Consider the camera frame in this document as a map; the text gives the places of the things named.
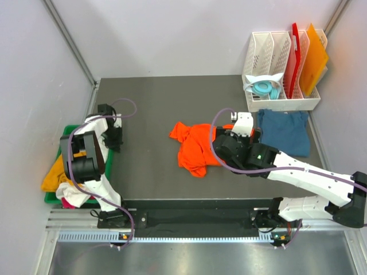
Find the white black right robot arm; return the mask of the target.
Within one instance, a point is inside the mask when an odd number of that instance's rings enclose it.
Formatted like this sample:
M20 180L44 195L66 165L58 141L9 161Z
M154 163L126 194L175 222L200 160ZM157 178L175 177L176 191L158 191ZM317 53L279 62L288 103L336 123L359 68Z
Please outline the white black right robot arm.
M311 197L277 197L268 221L279 227L301 219L329 219L342 226L365 227L366 174L338 174L297 160L259 143L252 133L210 128L209 148L225 168L239 175L261 177L311 192Z

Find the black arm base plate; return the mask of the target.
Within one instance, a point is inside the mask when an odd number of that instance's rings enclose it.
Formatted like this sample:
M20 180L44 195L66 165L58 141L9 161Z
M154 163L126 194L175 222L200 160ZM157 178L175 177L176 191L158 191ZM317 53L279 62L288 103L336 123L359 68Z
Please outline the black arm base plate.
M289 230L297 222L272 221L267 211L271 199L165 199L125 200L128 213L121 219L102 222L100 229L129 229L136 237L203 238L256 237L260 229Z

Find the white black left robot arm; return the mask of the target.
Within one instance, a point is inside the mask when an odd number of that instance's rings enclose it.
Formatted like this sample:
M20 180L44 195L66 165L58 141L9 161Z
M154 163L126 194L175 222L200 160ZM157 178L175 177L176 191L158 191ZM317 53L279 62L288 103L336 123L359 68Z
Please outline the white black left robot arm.
M130 213L117 207L122 205L121 196L106 176L109 151L119 152L123 144L122 120L116 115L112 106L98 105L97 113L86 118L86 126L60 138L60 150L66 177L70 179L72 173L78 186L89 192L83 195L82 203L95 195L107 198L114 205L98 198L101 208L98 219L124 227L129 223Z

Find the orange t-shirt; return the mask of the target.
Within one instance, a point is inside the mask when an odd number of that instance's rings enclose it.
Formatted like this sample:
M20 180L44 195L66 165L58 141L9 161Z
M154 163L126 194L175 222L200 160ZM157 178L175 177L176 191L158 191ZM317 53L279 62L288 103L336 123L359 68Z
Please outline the orange t-shirt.
M178 151L178 166L188 170L192 176L203 178L207 166L221 166L209 145L210 124L187 126L177 122L169 137L181 145Z

